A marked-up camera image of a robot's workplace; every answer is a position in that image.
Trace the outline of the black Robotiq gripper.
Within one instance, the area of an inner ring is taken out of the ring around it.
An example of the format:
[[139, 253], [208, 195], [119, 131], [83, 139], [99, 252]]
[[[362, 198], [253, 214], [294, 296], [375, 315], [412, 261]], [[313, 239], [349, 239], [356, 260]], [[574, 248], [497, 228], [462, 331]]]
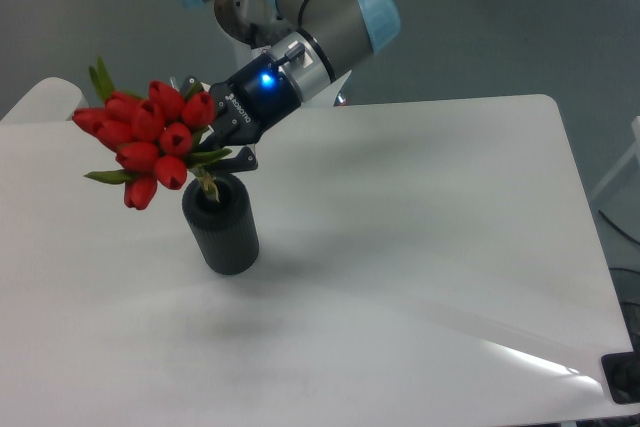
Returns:
[[[210, 88], [194, 76], [186, 77], [180, 87], [181, 96], [200, 93], [209, 93], [216, 108], [209, 147], [255, 144], [267, 130], [301, 106], [293, 83], [278, 70], [273, 59], [254, 59]], [[233, 158], [203, 166], [210, 173], [242, 173], [257, 168], [257, 157], [249, 146], [243, 146]]]

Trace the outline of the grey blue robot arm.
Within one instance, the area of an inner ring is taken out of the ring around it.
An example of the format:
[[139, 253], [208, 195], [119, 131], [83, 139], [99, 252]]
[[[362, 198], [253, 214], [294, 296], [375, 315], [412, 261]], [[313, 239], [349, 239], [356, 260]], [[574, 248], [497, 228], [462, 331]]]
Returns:
[[[181, 0], [189, 7], [219, 0]], [[193, 155], [210, 174], [254, 170], [251, 145], [398, 34], [393, 0], [265, 0], [292, 30], [208, 91], [217, 107], [211, 134]]]

